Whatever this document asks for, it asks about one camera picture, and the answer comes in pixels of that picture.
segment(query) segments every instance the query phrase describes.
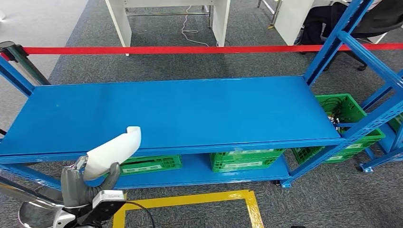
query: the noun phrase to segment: white wire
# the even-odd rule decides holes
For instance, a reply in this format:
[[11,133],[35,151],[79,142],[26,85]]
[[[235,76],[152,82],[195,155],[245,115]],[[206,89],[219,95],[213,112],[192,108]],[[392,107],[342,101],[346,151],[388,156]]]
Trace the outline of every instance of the white wire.
[[[188,7],[188,9],[186,10],[187,13],[189,13],[189,10],[190,10],[191,7],[192,7],[192,6],[189,6],[189,7]],[[194,30],[194,29],[185,30],[186,22],[187,22],[187,21],[188,21],[188,15],[185,16],[185,21],[183,22],[183,27],[182,27],[182,29],[181,29],[181,33],[182,33],[182,35],[185,37],[185,39],[187,39],[187,40],[190,41],[190,42],[194,42],[194,43],[198,43],[198,44],[203,44],[203,45],[206,45],[206,46],[209,47],[209,45],[206,44],[206,43],[199,42],[199,41],[196,41],[196,40],[192,40],[192,39],[189,39],[189,38],[187,37],[187,35],[185,34],[185,32],[187,32],[187,33],[199,33],[199,31]]]

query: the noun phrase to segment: green crate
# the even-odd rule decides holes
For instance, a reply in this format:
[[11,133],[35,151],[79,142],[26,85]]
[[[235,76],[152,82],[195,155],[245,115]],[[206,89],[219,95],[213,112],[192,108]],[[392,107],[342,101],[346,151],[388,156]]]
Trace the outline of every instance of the green crate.
[[[293,148],[291,149],[295,158],[297,159],[297,162],[299,164],[302,164],[306,162],[310,157],[318,153],[324,148],[324,146],[317,146],[317,147],[306,147],[306,148]],[[333,155],[333,157],[330,157],[323,163],[339,163],[339,162],[344,162],[347,159],[350,159],[354,155],[358,154],[361,152],[363,149],[362,148],[357,148],[357,149],[345,149],[340,151],[339,153]]]
[[167,171],[182,168],[180,155],[131,157],[120,165],[121,175]]
[[280,156],[286,149],[252,150],[252,151],[232,151],[223,153],[214,153],[216,159],[223,162],[242,160],[242,159],[263,159]]
[[400,126],[403,122],[403,113],[400,113],[397,117],[391,119],[388,124],[394,130],[395,133],[399,131]]
[[213,172],[230,172],[268,168],[279,156],[281,156],[281,154],[275,154],[266,158],[228,160],[228,157],[217,156],[217,154],[211,153],[210,159]]
[[[339,119],[340,123],[356,123],[366,116],[364,110],[350,94],[319,95],[316,96],[316,98],[326,114],[331,118]],[[347,127],[338,129],[339,133],[343,133],[347,130]],[[340,151],[332,158],[325,161],[325,163],[343,162],[384,137],[385,134],[381,132],[381,130],[376,129],[362,139],[357,140],[346,149]],[[323,148],[324,146],[294,148],[292,151],[298,163],[302,164]]]

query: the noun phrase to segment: shelf foot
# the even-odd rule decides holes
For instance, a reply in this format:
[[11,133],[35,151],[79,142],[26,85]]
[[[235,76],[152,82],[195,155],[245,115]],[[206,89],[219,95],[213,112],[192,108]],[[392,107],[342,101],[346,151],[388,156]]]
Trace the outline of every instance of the shelf foot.
[[285,189],[291,188],[291,184],[290,184],[290,183],[281,183],[281,182],[282,182],[282,181],[280,181],[280,180],[273,180],[273,184],[275,184],[275,185],[277,185],[277,186],[280,186],[280,187],[285,188]]
[[364,168],[364,164],[362,164],[362,163],[360,163],[360,167],[361,167],[361,170],[362,170],[363,172],[365,172],[365,173],[372,173],[372,172],[374,172],[374,170],[372,169],[372,167]]

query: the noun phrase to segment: chair leg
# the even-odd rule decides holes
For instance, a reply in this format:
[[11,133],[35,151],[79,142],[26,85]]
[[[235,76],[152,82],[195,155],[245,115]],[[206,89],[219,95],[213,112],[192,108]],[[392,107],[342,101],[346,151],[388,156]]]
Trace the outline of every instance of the chair leg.
[[352,51],[346,51],[346,54],[357,60],[358,62],[362,63],[362,66],[357,67],[358,71],[364,71],[366,67],[368,66],[366,62],[364,62],[360,57],[358,57],[354,52]]
[[327,64],[327,66],[325,67],[325,69],[323,69],[323,71],[327,71],[330,66],[332,65],[333,61],[336,59],[336,57],[340,54],[340,52],[336,52],[335,56],[333,56],[333,58],[330,60],[330,62]]

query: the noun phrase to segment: yellow floor tape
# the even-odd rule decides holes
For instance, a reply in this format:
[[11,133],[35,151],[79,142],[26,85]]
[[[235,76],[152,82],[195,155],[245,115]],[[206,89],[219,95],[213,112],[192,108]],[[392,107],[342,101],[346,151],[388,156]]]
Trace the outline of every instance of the yellow floor tape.
[[[248,207],[250,221],[252,223],[252,228],[264,228],[259,212],[258,203],[255,197],[255,192],[250,190],[226,191],[146,200],[140,199],[133,200],[133,202],[139,203],[145,208],[160,208],[240,199],[245,199],[246,206]],[[125,204],[122,208],[120,208],[120,210],[115,213],[113,217],[113,228],[125,228],[126,211],[136,209],[141,208],[133,204]]]

